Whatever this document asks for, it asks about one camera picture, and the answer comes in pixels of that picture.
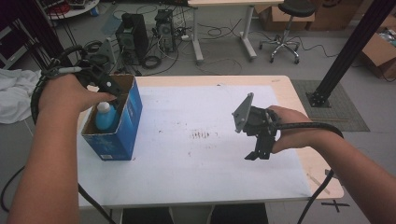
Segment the office chair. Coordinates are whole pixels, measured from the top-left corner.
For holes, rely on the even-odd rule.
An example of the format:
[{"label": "office chair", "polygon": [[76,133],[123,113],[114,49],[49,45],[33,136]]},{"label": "office chair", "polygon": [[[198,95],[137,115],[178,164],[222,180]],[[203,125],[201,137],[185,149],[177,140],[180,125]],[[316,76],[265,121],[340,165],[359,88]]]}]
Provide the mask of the office chair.
[{"label": "office chair", "polygon": [[297,49],[300,47],[300,42],[294,42],[294,41],[287,41],[286,39],[288,38],[291,23],[293,21],[294,17],[309,17],[312,14],[314,14],[316,8],[315,5],[309,2],[308,0],[285,0],[283,3],[277,5],[279,9],[290,15],[289,22],[287,24],[287,27],[285,31],[283,32],[282,36],[276,35],[274,40],[262,40],[260,41],[260,49],[262,49],[262,44],[273,44],[277,45],[277,47],[274,49],[274,51],[271,54],[271,60],[270,63],[274,62],[274,57],[275,54],[281,49],[285,48],[288,51],[290,51],[292,54],[294,54],[294,63],[299,63],[300,62],[300,57],[297,54]]}]

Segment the cardboard box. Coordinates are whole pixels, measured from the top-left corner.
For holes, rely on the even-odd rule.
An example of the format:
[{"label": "cardboard box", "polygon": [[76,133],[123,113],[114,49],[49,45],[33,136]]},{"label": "cardboard box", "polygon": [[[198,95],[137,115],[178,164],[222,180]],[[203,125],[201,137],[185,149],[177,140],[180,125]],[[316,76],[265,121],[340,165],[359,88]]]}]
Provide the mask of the cardboard box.
[{"label": "cardboard box", "polygon": [[[284,31],[290,20],[290,15],[282,12],[278,7],[255,6],[264,31]],[[314,21],[315,14],[310,17],[294,17],[291,30],[304,30],[308,21]]]},{"label": "cardboard box", "polygon": [[[389,29],[396,31],[396,26],[389,27]],[[374,64],[368,68],[377,77],[396,77],[396,48],[379,34],[373,35],[362,52],[366,56],[367,63]]]},{"label": "cardboard box", "polygon": [[132,75],[112,76],[119,83],[122,94],[120,97],[120,123],[114,133],[101,133],[95,126],[96,106],[82,129],[81,135],[103,161],[129,161],[134,151],[137,128],[142,112],[137,83]]},{"label": "cardboard box", "polygon": [[387,28],[392,29],[393,26],[396,26],[396,17],[392,15],[388,15],[384,21],[381,23],[381,25],[378,27],[377,32],[381,32]]},{"label": "cardboard box", "polygon": [[348,27],[363,0],[312,0],[317,7],[315,21],[306,25],[311,31],[335,31]]}]

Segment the bottle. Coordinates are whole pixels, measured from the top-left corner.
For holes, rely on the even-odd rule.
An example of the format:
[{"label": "bottle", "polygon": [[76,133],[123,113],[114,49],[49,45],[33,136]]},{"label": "bottle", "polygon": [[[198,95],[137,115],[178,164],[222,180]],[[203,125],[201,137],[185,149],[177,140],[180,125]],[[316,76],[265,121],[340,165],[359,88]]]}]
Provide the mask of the bottle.
[{"label": "bottle", "polygon": [[119,125],[120,116],[113,105],[108,102],[101,102],[96,107],[95,124],[102,133],[114,133]]}]

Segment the blue box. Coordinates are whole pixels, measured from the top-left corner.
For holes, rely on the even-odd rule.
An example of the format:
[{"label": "blue box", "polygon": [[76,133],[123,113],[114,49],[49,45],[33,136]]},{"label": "blue box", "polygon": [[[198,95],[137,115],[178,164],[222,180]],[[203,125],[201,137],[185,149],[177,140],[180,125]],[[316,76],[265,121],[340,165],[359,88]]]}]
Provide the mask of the blue box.
[{"label": "blue box", "polygon": [[142,101],[134,76],[111,76],[121,87],[120,123],[114,133],[101,133],[95,126],[96,106],[88,116],[81,135],[103,161],[130,161],[142,113]]}]

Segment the white cloth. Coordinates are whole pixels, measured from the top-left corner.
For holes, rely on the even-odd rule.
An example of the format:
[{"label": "white cloth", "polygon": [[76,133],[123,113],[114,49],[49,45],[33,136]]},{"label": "white cloth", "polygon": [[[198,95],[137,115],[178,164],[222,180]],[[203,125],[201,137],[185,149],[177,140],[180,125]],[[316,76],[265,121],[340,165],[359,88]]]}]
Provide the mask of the white cloth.
[{"label": "white cloth", "polygon": [[41,71],[0,69],[0,123],[14,123],[31,116],[30,100]]}]

